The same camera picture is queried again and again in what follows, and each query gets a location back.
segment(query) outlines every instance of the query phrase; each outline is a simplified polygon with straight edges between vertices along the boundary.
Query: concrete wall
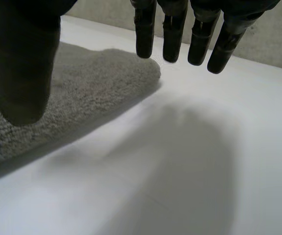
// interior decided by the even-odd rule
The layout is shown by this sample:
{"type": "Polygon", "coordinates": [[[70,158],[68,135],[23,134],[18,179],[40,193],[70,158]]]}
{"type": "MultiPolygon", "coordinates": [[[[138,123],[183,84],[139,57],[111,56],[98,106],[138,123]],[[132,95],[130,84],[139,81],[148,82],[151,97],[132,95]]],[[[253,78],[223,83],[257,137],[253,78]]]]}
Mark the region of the concrete wall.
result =
{"type": "MultiPolygon", "coordinates": [[[[104,24],[134,29],[134,8],[129,0],[78,0],[68,15],[104,24]]],[[[157,7],[155,33],[163,35],[164,14],[157,7]]],[[[223,22],[218,21],[210,49],[215,45],[223,22]]],[[[183,42],[190,43],[194,15],[189,7],[183,34],[183,42]]],[[[265,12],[249,29],[234,52],[235,56],[282,68],[282,1],[271,11],[265,12]]]]}

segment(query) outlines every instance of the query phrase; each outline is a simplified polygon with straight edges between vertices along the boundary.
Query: white surface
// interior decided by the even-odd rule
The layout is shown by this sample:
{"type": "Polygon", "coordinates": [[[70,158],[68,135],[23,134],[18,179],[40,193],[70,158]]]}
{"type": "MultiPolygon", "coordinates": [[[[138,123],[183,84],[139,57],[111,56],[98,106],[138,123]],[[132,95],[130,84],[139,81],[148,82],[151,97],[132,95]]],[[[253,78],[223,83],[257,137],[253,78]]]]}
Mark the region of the white surface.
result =
{"type": "MultiPolygon", "coordinates": [[[[134,32],[63,18],[62,41],[134,52],[134,32]]],[[[152,58],[162,87],[0,179],[0,235],[282,234],[282,69],[152,58]]]]}

